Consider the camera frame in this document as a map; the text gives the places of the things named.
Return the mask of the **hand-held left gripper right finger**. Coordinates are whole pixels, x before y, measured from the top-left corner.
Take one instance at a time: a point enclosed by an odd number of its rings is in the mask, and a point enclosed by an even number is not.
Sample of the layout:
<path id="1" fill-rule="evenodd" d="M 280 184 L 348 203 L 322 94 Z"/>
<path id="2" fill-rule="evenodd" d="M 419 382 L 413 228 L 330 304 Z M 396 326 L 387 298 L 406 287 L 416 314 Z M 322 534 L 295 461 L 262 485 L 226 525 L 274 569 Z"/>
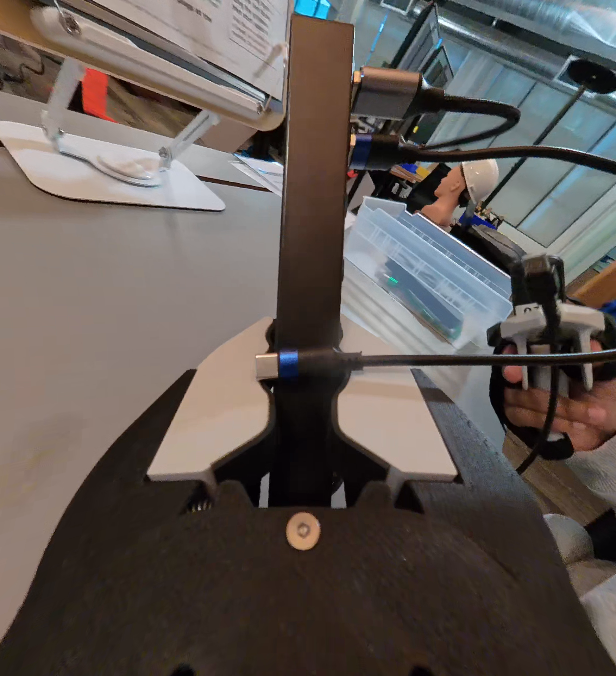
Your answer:
<path id="1" fill-rule="evenodd" d="M 391 489 L 458 475 L 409 367 L 352 370 L 338 394 L 337 424 L 348 441 L 383 462 Z"/>

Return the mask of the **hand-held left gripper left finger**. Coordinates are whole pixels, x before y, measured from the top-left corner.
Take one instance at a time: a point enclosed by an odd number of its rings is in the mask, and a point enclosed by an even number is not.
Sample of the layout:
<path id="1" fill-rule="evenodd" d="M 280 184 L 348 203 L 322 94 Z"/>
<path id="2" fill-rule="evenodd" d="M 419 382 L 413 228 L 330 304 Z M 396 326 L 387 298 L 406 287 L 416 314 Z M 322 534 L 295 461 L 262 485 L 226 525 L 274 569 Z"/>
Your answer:
<path id="1" fill-rule="evenodd" d="M 264 432 L 270 399 L 256 380 L 255 356 L 268 349 L 271 323 L 263 317 L 198 365 L 147 470 L 150 480 L 201 481 L 214 491 L 219 465 Z"/>

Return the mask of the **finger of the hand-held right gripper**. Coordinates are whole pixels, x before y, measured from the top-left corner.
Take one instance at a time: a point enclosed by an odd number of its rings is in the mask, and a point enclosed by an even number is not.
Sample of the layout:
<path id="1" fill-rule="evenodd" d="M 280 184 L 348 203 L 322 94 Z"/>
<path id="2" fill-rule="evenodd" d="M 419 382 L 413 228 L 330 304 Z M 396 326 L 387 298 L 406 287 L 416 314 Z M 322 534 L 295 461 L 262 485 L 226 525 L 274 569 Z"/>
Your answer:
<path id="1" fill-rule="evenodd" d="M 603 313 L 586 306 L 557 306 L 559 349 L 592 355 L 592 341 L 605 329 Z"/>
<path id="2" fill-rule="evenodd" d="M 541 306 L 514 306 L 514 313 L 500 324 L 501 337 L 511 341 L 517 354 L 529 354 L 532 346 L 547 329 Z"/>

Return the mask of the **clear plastic bin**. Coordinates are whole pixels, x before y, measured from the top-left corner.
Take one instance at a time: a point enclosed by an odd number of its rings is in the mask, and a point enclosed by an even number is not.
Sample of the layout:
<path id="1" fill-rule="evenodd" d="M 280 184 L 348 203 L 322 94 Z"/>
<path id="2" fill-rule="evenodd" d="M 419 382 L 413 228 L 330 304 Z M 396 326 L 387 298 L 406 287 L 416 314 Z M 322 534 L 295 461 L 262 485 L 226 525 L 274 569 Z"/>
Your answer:
<path id="1" fill-rule="evenodd" d="M 509 275 L 401 203 L 364 198 L 345 259 L 455 348 L 513 312 Z"/>

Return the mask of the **black usb hub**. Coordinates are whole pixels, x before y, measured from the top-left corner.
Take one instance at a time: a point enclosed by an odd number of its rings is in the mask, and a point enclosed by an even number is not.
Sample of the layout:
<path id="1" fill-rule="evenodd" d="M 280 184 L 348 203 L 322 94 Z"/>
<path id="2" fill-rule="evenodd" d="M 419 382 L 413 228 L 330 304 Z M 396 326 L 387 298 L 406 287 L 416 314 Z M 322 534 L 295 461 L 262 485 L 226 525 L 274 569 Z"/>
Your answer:
<path id="1" fill-rule="evenodd" d="M 298 356 L 336 348 L 340 338 L 353 42 L 350 24 L 292 17 L 269 506 L 301 512 L 328 508 L 332 495 L 341 380 L 300 376 Z"/>

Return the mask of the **person's right hand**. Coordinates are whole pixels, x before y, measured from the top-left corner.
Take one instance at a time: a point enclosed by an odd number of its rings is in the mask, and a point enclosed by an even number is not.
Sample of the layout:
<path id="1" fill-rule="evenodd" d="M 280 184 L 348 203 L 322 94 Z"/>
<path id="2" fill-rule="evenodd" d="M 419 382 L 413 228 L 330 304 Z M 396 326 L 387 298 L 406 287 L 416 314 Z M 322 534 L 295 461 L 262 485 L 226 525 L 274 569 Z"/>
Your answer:
<path id="1" fill-rule="evenodd" d="M 522 367 L 502 370 L 505 388 L 504 411 L 516 427 L 541 429 L 549 408 L 551 390 L 521 385 Z M 568 394 L 557 398 L 551 431 L 567 435 L 576 452 L 590 452 L 616 435 L 616 378 L 595 380 L 586 390 L 583 383 L 570 381 Z"/>

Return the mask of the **white hard hat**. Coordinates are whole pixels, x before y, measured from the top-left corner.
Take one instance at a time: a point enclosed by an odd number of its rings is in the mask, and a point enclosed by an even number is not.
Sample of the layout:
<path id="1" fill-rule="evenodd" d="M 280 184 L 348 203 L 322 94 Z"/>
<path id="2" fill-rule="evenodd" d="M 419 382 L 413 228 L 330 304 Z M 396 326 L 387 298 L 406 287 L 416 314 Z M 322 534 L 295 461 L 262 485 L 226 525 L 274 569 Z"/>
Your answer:
<path id="1" fill-rule="evenodd" d="M 465 190 L 474 205 L 483 202 L 498 185 L 499 169 L 495 159 L 461 162 L 459 167 L 465 182 Z"/>

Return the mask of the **mannequin head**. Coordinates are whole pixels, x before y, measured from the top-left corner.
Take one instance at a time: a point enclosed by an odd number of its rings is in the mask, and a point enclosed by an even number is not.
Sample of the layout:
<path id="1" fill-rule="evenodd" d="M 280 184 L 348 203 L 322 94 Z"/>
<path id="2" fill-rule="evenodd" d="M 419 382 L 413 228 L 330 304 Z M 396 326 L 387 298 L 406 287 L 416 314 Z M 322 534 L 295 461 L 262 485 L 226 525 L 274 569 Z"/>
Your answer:
<path id="1" fill-rule="evenodd" d="M 456 209 L 465 209 L 470 201 L 462 164 L 451 168 L 434 191 L 434 197 L 434 202 L 422 207 L 420 214 L 439 228 L 450 232 Z"/>

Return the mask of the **black disc on pole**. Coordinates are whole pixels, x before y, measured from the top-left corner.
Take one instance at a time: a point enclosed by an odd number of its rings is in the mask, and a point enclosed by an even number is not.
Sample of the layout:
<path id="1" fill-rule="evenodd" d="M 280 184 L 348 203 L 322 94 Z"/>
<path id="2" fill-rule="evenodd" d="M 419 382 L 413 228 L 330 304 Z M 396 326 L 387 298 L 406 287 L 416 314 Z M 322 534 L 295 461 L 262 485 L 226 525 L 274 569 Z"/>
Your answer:
<path id="1" fill-rule="evenodd" d="M 581 99 L 583 94 L 610 95 L 616 92 L 616 72 L 588 59 L 578 58 L 570 62 L 565 67 L 563 75 L 578 87 L 572 98 L 557 112 L 555 117 L 548 123 L 539 136 L 533 140 L 530 145 L 531 147 L 542 145 L 542 142 L 548 138 L 549 134 L 552 133 L 557 125 L 566 117 L 566 114 L 571 110 L 575 103 Z M 578 159 L 579 156 L 583 154 L 582 151 L 576 150 L 562 150 L 561 148 L 557 148 L 557 150 L 558 152 L 556 154 L 547 153 L 544 155 L 541 154 L 540 151 L 537 151 L 536 154 L 526 152 L 523 156 L 519 156 L 515 165 L 512 165 L 505 177 L 502 178 L 491 193 L 484 198 L 481 205 L 481 211 L 485 213 L 488 210 L 490 203 L 530 157 L 539 159 Z M 593 156 L 593 158 L 592 163 L 576 162 L 575 165 L 581 168 L 599 170 L 610 176 L 616 177 L 616 160 L 600 159 L 598 156 Z"/>

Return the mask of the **printed leaflet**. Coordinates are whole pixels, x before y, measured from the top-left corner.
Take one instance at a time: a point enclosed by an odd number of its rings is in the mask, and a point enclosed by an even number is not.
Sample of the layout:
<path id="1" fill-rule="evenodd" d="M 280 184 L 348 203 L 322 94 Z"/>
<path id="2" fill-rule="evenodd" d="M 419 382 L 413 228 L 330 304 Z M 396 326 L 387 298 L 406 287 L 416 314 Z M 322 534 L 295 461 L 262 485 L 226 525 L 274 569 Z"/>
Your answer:
<path id="1" fill-rule="evenodd" d="M 260 186 L 282 197 L 284 166 L 279 162 L 255 159 L 244 154 L 232 154 L 231 164 Z"/>

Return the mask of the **white laptop stand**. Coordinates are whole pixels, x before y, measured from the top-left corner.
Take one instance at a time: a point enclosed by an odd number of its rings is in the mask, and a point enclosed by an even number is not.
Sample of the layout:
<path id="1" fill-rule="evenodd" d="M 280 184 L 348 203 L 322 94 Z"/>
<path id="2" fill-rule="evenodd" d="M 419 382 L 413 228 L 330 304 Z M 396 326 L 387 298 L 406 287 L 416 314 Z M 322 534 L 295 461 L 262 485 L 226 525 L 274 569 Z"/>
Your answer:
<path id="1" fill-rule="evenodd" d="M 288 52 L 284 97 L 278 100 L 98 1 L 0 1 L 0 34 L 63 59 L 39 122 L 0 121 L 0 142 L 26 178 L 56 197 L 221 212 L 224 202 L 179 157 L 222 118 L 269 131 L 284 117 Z M 87 70 L 126 80 L 200 112 L 158 151 L 67 133 L 67 108 Z"/>

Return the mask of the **black monitor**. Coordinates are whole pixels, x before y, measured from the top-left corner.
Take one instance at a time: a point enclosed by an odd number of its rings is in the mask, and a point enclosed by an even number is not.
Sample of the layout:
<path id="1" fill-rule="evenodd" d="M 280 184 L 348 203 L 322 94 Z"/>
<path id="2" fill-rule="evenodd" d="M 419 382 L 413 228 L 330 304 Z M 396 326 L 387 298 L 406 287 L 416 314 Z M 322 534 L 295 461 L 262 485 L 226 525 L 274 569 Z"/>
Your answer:
<path id="1" fill-rule="evenodd" d="M 420 73 L 430 86 L 445 89 L 454 73 L 439 28 L 436 2 L 423 4 L 389 67 Z"/>

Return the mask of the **printed paper sheet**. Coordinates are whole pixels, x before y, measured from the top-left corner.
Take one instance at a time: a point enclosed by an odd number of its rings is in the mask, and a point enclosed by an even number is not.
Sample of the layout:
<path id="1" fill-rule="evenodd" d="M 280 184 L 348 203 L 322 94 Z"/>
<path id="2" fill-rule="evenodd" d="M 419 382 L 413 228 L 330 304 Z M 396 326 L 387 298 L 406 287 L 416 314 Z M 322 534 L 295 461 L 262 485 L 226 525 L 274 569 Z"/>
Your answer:
<path id="1" fill-rule="evenodd" d="M 98 1 L 98 4 L 264 94 L 283 99 L 292 1 Z"/>

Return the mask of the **silver ventilation duct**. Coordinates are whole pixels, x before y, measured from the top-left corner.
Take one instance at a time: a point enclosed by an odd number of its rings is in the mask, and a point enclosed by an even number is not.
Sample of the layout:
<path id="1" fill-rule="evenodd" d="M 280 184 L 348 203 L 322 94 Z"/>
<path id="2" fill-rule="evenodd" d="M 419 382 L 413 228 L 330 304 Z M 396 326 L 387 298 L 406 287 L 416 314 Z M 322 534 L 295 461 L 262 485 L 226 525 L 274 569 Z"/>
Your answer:
<path id="1" fill-rule="evenodd" d="M 479 49 L 518 72 L 540 80 L 552 88 L 570 94 L 574 87 L 564 75 L 573 60 L 581 58 L 598 63 L 616 74 L 616 52 L 595 46 L 584 38 L 566 43 L 545 34 L 539 27 L 526 28 L 501 15 L 478 10 L 477 3 L 462 5 L 443 1 L 439 24 L 443 36 L 463 46 Z M 616 91 L 598 95 L 587 93 L 584 102 L 605 111 L 616 111 Z"/>

